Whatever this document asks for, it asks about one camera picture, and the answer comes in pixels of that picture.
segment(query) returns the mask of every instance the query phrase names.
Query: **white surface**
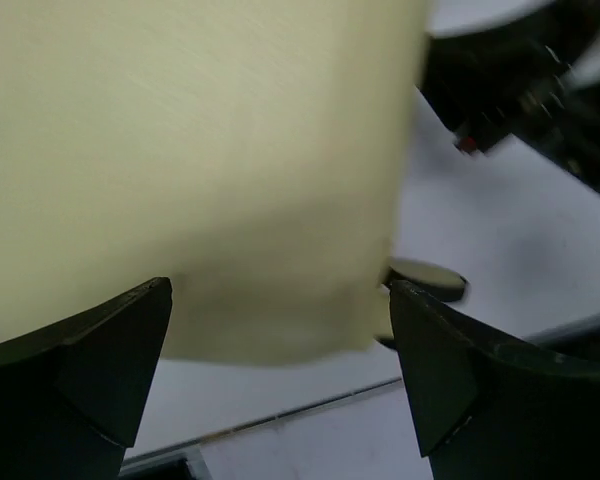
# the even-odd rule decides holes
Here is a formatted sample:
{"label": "white surface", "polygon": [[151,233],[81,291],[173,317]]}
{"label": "white surface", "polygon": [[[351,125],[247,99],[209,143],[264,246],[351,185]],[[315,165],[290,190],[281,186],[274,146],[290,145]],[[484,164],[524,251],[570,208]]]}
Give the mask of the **white surface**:
{"label": "white surface", "polygon": [[463,310],[525,336],[600,312],[600,197],[516,139],[475,160],[420,102],[401,253],[465,276]]}
{"label": "white surface", "polygon": [[213,480],[430,480],[400,386],[201,447]]}
{"label": "white surface", "polygon": [[127,457],[400,376],[380,346],[299,367],[258,369],[161,361],[136,447]]}

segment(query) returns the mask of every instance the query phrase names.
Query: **black device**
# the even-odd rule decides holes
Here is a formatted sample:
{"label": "black device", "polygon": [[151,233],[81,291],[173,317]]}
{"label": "black device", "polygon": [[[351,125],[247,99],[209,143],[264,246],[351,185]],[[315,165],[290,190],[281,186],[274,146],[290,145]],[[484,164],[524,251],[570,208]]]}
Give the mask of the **black device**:
{"label": "black device", "polygon": [[600,478],[600,318],[519,340],[408,282],[391,321],[436,480]]}
{"label": "black device", "polygon": [[156,278],[1,343],[0,480],[117,478],[170,314],[171,284]]}
{"label": "black device", "polygon": [[569,73],[600,35],[600,0],[555,0],[508,24],[431,37],[420,90],[456,146],[515,135],[600,194],[600,81]]}

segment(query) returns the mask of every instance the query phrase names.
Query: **pale yellow object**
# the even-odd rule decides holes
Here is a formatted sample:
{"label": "pale yellow object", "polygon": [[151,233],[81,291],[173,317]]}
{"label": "pale yellow object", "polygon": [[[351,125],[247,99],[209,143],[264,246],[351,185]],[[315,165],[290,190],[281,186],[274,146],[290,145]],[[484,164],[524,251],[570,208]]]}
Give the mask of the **pale yellow object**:
{"label": "pale yellow object", "polygon": [[169,276],[166,356],[367,347],[426,4],[0,1],[0,341]]}

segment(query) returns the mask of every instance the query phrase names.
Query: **yellow cloth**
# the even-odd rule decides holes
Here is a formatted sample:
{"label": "yellow cloth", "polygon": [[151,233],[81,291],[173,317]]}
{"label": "yellow cloth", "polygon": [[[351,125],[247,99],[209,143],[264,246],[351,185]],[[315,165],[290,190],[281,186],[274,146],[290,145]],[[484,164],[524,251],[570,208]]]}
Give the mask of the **yellow cloth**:
{"label": "yellow cloth", "polygon": [[167,356],[367,347],[426,4],[0,1],[0,341],[169,276]]}

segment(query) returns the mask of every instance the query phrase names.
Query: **black plastic part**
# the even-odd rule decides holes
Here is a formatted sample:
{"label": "black plastic part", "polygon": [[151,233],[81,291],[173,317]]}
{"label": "black plastic part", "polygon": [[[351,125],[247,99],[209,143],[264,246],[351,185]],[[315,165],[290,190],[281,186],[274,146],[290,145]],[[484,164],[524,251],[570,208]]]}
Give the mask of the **black plastic part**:
{"label": "black plastic part", "polygon": [[195,480],[184,458],[133,473],[121,474],[118,478],[120,480]]}
{"label": "black plastic part", "polygon": [[117,478],[170,314],[156,278],[0,344],[0,480]]}
{"label": "black plastic part", "polygon": [[555,0],[500,27],[432,37],[421,92],[467,152],[488,152],[562,94],[600,35],[600,0]]}
{"label": "black plastic part", "polygon": [[427,283],[404,275],[394,270],[393,268],[389,268],[384,280],[382,281],[382,284],[387,288],[391,288],[391,284],[393,282],[402,280],[407,280],[413,285],[416,285],[419,288],[423,289],[428,294],[433,295],[441,302],[445,303],[454,303],[461,301],[467,293],[467,285],[469,284],[466,278],[462,278],[463,285],[461,287],[451,287],[445,285],[438,285],[434,283]]}
{"label": "black plastic part", "polygon": [[563,92],[513,133],[600,195],[600,82]]}
{"label": "black plastic part", "polygon": [[542,332],[527,342],[600,363],[600,314]]}
{"label": "black plastic part", "polygon": [[408,282],[393,284],[391,319],[436,480],[600,478],[599,356],[523,342]]}
{"label": "black plastic part", "polygon": [[376,337],[376,342],[378,342],[383,347],[388,348],[389,350],[393,350],[394,352],[398,350],[395,338]]}

